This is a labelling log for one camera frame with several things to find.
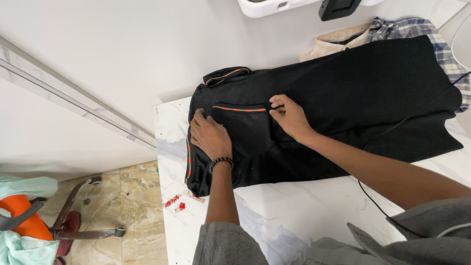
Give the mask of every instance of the black bead bracelet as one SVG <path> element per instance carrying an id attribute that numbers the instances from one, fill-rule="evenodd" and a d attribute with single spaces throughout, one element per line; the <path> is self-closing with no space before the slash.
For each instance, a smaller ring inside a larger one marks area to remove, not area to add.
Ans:
<path id="1" fill-rule="evenodd" d="M 232 159 L 229 158 L 229 157 L 219 157 L 219 158 L 216 158 L 214 161 L 211 162 L 211 164 L 209 165 L 209 173 L 212 174 L 212 168 L 214 167 L 215 164 L 217 164 L 218 162 L 221 162 L 221 161 L 227 161 L 229 162 L 229 164 L 231 164 L 231 170 L 234 168 L 234 162 L 232 162 Z"/>

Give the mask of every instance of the candy wrapper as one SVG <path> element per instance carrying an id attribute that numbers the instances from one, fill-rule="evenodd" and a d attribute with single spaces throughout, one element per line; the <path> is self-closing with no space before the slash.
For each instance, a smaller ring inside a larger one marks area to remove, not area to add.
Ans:
<path id="1" fill-rule="evenodd" d="M 185 203 L 184 202 L 180 202 L 180 205 L 178 205 L 178 207 L 175 208 L 175 212 L 181 212 L 185 209 Z"/>
<path id="2" fill-rule="evenodd" d="M 162 207 L 170 206 L 172 203 L 174 203 L 176 200 L 178 200 L 180 198 L 180 196 L 181 196 L 181 194 L 177 194 L 173 198 L 169 199 L 166 203 L 162 202 Z"/>
<path id="3" fill-rule="evenodd" d="M 195 195 L 189 191 L 189 190 L 185 190 L 183 191 L 183 194 L 187 195 L 188 197 L 194 199 L 195 201 L 199 201 L 201 203 L 204 203 L 204 198 L 200 198 L 200 197 L 195 197 Z"/>

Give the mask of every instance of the chest pocket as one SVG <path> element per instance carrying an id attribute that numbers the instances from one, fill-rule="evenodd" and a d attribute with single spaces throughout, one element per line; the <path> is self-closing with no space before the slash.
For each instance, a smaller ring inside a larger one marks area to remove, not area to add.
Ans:
<path id="1" fill-rule="evenodd" d="M 272 144 L 269 117 L 264 104 L 217 103 L 211 109 L 211 116 L 226 128 L 232 141 L 234 161 L 262 154 Z"/>

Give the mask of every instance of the marble table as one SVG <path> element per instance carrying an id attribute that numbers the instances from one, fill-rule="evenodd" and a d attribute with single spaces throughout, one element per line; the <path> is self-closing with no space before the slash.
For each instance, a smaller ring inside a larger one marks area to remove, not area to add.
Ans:
<path id="1" fill-rule="evenodd" d="M 154 106 L 155 140 L 162 201 L 187 190 L 186 137 L 191 97 Z M 471 187 L 471 140 L 456 119 L 447 120 L 450 134 L 464 149 L 414 163 Z M 402 210 L 370 188 L 368 194 L 389 215 Z M 322 237 L 358 246 L 347 228 L 351 222 L 380 244 L 404 237 L 365 196 L 352 176 L 307 182 L 260 184 L 234 190 L 240 225 L 260 244 L 271 265 L 289 263 L 296 253 Z M 204 203 L 183 196 L 186 209 L 164 208 L 169 264 L 191 264 L 200 225 L 204 223 L 209 197 Z"/>

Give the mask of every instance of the hand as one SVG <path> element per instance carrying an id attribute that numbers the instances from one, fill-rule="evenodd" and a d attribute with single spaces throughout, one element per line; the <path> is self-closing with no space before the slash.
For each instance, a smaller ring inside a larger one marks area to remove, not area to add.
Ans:
<path id="1" fill-rule="evenodd" d="M 203 109 L 196 110 L 190 122 L 191 143 L 201 148 L 211 160 L 232 158 L 232 143 L 226 129 L 211 116 L 203 117 Z"/>
<path id="2" fill-rule="evenodd" d="M 270 102 L 272 108 L 284 105 L 284 107 L 272 109 L 270 115 L 297 142 L 302 142 L 306 137 L 317 134 L 309 125 L 301 106 L 292 99 L 286 95 L 275 95 L 270 98 Z"/>

